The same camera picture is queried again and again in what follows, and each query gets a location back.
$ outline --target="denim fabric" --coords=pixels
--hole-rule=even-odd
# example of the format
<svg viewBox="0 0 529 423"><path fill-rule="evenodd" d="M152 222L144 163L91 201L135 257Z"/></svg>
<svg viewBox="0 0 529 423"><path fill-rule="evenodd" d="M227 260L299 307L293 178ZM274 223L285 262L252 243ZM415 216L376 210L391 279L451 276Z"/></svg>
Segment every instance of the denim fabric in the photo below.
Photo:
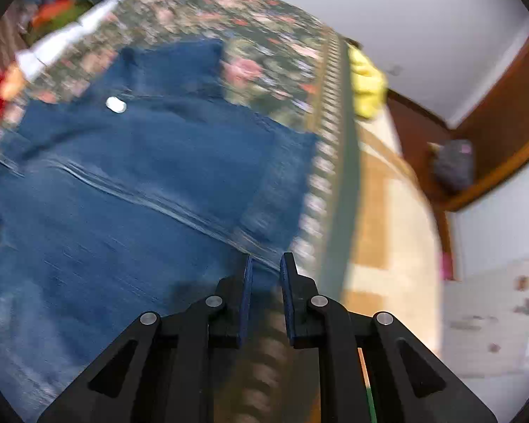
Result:
<svg viewBox="0 0 529 423"><path fill-rule="evenodd" d="M4 135L0 389L25 421L141 312L187 308L241 251L257 290L277 281L315 136L223 100L220 53L128 49L81 99L31 103Z"/></svg>

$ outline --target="floor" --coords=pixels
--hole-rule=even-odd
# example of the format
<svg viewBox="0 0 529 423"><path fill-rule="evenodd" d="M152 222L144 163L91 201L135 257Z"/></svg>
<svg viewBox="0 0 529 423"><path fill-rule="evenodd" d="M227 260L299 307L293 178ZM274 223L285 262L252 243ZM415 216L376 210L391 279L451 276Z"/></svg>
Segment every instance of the floor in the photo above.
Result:
<svg viewBox="0 0 529 423"><path fill-rule="evenodd" d="M449 197L449 193L437 183L432 174L432 157L427 143L443 144L449 141L449 130L395 98L388 97L388 108L402 144L403 158L418 176L421 190L432 206L443 202Z"/></svg>
<svg viewBox="0 0 529 423"><path fill-rule="evenodd" d="M454 264L449 226L444 212L438 207L441 202L449 198L450 193L436 181L432 174L432 155L427 145L428 142L443 144L449 141L450 132L427 117L426 112L407 104L407 100L397 100L389 96L388 108L402 145L403 158L412 166L418 176L421 190L433 208L443 250L443 278L452 280L454 279Z"/></svg>

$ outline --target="white wall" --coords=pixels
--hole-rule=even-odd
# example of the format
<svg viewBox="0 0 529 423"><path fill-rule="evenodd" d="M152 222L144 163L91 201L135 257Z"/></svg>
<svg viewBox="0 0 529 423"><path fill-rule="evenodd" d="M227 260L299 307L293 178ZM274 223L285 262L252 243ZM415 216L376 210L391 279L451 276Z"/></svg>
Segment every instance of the white wall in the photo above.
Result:
<svg viewBox="0 0 529 423"><path fill-rule="evenodd" d="M479 201L450 214L449 220L455 271L460 271L461 279L529 256L529 165ZM445 299L448 290L446 285ZM494 412L499 423L510 421L529 397L529 371L463 381Z"/></svg>
<svg viewBox="0 0 529 423"><path fill-rule="evenodd" d="M494 413L498 423L511 421L529 398L529 371L463 382Z"/></svg>
<svg viewBox="0 0 529 423"><path fill-rule="evenodd" d="M529 165L449 222L461 278L529 256Z"/></svg>
<svg viewBox="0 0 529 423"><path fill-rule="evenodd" d="M494 83L494 66L509 64L529 27L519 0L285 1L360 41L379 68L401 68L390 86L451 125L478 103L475 91Z"/></svg>
<svg viewBox="0 0 529 423"><path fill-rule="evenodd" d="M446 282L441 358L457 376L500 376L529 367L529 315L514 311L529 300L529 286L514 287L522 275L529 278L529 258ZM492 343L500 346L494 353Z"/></svg>

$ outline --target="yellow cloth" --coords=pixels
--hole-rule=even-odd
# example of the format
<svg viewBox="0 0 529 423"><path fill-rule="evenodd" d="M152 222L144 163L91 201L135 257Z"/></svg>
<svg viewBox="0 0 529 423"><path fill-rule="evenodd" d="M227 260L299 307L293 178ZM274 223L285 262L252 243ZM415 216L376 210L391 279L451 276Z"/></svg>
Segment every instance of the yellow cloth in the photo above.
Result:
<svg viewBox="0 0 529 423"><path fill-rule="evenodd" d="M351 63L355 113L364 119L374 119L386 101L386 77L351 44L348 45L348 58Z"/></svg>

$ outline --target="floral bedspread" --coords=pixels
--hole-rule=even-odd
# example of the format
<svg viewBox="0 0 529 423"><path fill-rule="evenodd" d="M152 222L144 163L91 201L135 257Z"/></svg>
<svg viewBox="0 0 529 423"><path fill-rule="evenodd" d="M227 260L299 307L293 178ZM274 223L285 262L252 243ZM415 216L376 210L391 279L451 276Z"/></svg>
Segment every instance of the floral bedspread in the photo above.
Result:
<svg viewBox="0 0 529 423"><path fill-rule="evenodd" d="M19 121L28 97L55 103L79 96L128 44L204 36L226 41L227 100L305 129L325 34L319 20L280 0L124 0L26 87L7 122Z"/></svg>

